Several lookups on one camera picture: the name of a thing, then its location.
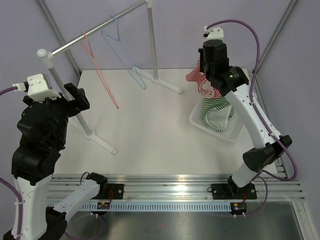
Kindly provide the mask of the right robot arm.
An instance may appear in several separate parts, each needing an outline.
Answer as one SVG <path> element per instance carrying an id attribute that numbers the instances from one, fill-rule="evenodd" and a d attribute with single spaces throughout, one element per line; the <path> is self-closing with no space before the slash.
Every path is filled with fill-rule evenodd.
<path id="1" fill-rule="evenodd" d="M 273 127 L 250 91 L 253 82 L 240 67 L 229 64 L 227 45 L 222 40 L 206 40 L 199 53 L 200 71 L 230 102 L 253 144 L 253 148 L 242 155 L 243 164 L 226 184 L 228 195 L 240 199 L 252 180 L 279 159 L 293 141 L 289 135 L 283 135 Z"/>

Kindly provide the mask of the red striped tank top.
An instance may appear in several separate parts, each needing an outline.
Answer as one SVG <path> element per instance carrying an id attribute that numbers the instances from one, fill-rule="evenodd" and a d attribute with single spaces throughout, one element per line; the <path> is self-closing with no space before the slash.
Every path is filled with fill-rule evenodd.
<path id="1" fill-rule="evenodd" d="M 185 76 L 188 82 L 195 82 L 197 84 L 198 92 L 207 99 L 216 99 L 222 97 L 221 93 L 213 88 L 210 82 L 206 79 L 204 73 L 200 72 L 200 58 L 198 58 L 196 67 Z"/>

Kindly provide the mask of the pink wire hanger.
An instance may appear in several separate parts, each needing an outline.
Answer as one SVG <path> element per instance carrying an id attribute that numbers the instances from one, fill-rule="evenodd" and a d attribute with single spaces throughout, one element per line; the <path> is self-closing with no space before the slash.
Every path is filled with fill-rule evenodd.
<path id="1" fill-rule="evenodd" d="M 116 107 L 116 109 L 118 110 L 119 109 L 119 104 L 117 103 L 117 100 L 116 98 L 114 97 L 108 83 L 107 83 L 107 80 L 105 78 L 105 76 L 103 75 L 102 73 L 102 70 L 99 66 L 99 63 L 93 53 L 93 50 L 92 50 L 92 47 L 91 47 L 91 43 L 88 39 L 88 36 L 87 34 L 83 31 L 82 32 L 82 35 L 84 36 L 84 40 L 86 41 L 87 44 L 85 44 L 83 41 L 81 41 L 81 45 L 83 47 L 83 49 L 85 50 L 87 56 L 89 57 L 90 61 L 91 61 L 91 64 L 93 65 L 94 67 L 94 70 L 95 72 L 97 73 L 104 89 L 106 90 L 107 94 L 109 95 L 111 101 L 113 102 L 114 106 Z"/>

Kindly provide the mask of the green striped tank top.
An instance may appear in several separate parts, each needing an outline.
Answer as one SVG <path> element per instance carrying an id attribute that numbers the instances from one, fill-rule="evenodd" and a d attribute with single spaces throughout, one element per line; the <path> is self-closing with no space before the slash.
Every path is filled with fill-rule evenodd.
<path id="1" fill-rule="evenodd" d="M 215 132 L 223 132 L 234 114 L 235 110 L 233 106 L 225 97 L 203 99 L 202 123 Z"/>

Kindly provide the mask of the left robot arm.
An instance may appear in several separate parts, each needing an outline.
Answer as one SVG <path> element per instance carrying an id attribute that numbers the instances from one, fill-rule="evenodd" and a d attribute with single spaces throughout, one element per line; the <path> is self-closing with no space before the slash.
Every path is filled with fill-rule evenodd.
<path id="1" fill-rule="evenodd" d="M 16 196 L 15 221 L 4 234 L 5 240 L 58 240 L 87 201 L 108 194 L 108 179 L 92 172 L 64 200 L 47 206 L 48 188 L 65 148 L 69 118 L 90 108 L 82 88 L 72 83 L 64 87 L 72 100 L 51 89 L 46 89 L 40 100 L 31 95 L 23 98 L 26 108 L 17 123 L 21 139 L 11 162 L 14 184 L 8 185 Z"/>

